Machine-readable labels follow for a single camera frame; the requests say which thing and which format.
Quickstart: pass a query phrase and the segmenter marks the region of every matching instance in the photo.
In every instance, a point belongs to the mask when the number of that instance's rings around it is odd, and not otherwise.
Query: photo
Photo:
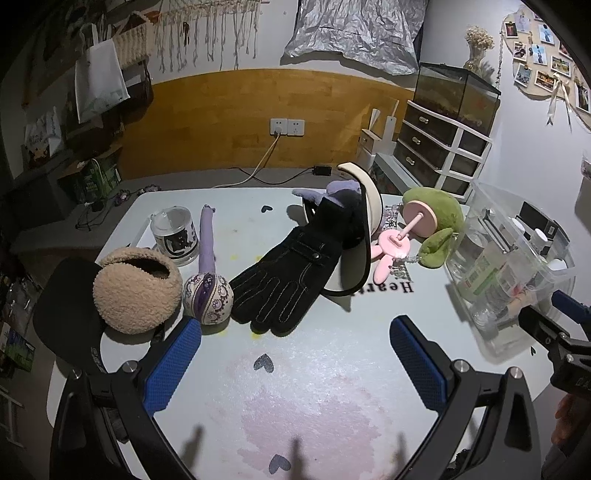
[[[583,112],[591,113],[589,90],[585,85],[577,85],[577,108]]]
[[[515,19],[515,25],[517,26],[518,32],[529,33],[531,30],[530,19],[523,12],[519,12],[519,15]]]
[[[540,28],[540,40],[544,43],[554,45],[554,35],[546,24],[539,25]]]
[[[552,70],[570,78],[570,62],[568,60],[552,55],[551,61],[550,68]]]
[[[546,72],[538,70],[535,73],[535,84],[538,87],[552,93],[552,90],[554,90],[554,77],[552,77],[552,75],[548,75]]]
[[[517,75],[515,75],[515,82],[523,85],[524,87],[529,86],[531,79],[531,68],[527,65],[519,65]]]
[[[507,38],[519,38],[517,34],[517,26],[515,22],[506,22],[505,23],[505,33]]]
[[[546,49],[543,45],[534,43],[530,47],[530,53],[533,57],[534,63],[537,63],[538,65],[548,65],[548,62],[546,61]]]
[[[513,58],[519,61],[527,61],[527,48],[524,43],[520,41],[513,42]]]
[[[572,60],[572,57],[570,56],[569,51],[564,46],[564,43],[560,42],[560,47],[558,48],[558,51],[562,56],[568,58],[569,60]]]

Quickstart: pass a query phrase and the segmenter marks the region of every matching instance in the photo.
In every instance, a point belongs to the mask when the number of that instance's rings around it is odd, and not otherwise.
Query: box
[[[59,177],[59,185],[77,203],[93,203],[107,198],[121,182],[117,170],[121,148],[121,145],[114,144],[97,157],[73,163]]]
[[[413,102],[488,136],[500,95],[499,90],[469,70],[421,63]]]
[[[0,352],[24,371],[30,372],[33,368],[35,347],[6,322],[2,322],[2,329],[0,330]]]

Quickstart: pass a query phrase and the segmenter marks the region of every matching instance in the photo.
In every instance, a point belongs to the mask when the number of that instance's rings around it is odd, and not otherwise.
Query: fuzzy earmuff
[[[114,250],[101,262],[92,289],[96,309],[122,333],[147,332],[173,315],[183,279],[172,260],[137,247]]]

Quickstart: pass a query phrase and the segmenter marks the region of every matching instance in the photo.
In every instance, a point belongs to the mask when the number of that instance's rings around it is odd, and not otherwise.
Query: photo wall
[[[525,6],[503,20],[501,32],[513,57],[515,85],[534,99],[547,99],[557,90],[557,98],[564,101],[566,91],[572,111],[591,130],[589,86],[568,46]]]

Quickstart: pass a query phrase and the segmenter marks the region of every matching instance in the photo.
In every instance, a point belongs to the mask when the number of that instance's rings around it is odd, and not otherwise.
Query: green plush toy
[[[448,192],[429,187],[415,187],[402,196],[406,205],[411,200],[429,205],[437,217],[437,230],[427,238],[418,251],[418,262],[427,268],[439,268],[447,259],[453,245],[453,234],[464,227],[464,216],[458,201]]]

